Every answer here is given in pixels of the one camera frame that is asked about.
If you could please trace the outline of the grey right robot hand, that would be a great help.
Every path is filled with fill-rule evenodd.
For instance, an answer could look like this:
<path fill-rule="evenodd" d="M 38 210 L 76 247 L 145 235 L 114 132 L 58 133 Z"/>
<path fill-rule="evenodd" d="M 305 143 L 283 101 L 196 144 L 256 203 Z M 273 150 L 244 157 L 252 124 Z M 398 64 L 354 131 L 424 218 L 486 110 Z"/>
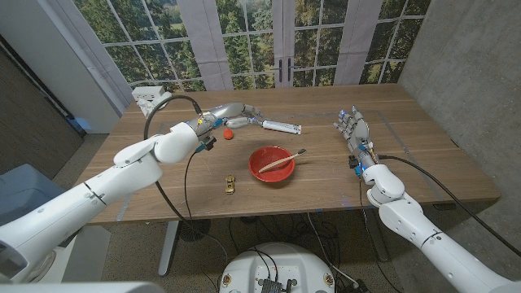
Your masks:
<path fill-rule="evenodd" d="M 363 115 L 353 106 L 352 114 L 341 110 L 338 117 L 334 127 L 346 140 L 351 153 L 366 167 L 378 164 L 378 157 L 373 151 L 374 144 L 370 138 L 369 125 Z"/>

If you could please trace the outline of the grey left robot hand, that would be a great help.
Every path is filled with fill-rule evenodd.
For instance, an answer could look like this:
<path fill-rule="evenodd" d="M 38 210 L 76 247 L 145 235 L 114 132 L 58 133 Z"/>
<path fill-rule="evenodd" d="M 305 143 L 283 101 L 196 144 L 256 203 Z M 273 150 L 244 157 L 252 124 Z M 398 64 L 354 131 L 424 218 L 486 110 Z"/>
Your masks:
<path fill-rule="evenodd" d="M 214 107 L 201 116 L 188 122 L 188 125 L 201 138 L 222 125 L 237 129 L 247 125 L 262 125 L 264 114 L 245 103 L 227 103 Z"/>

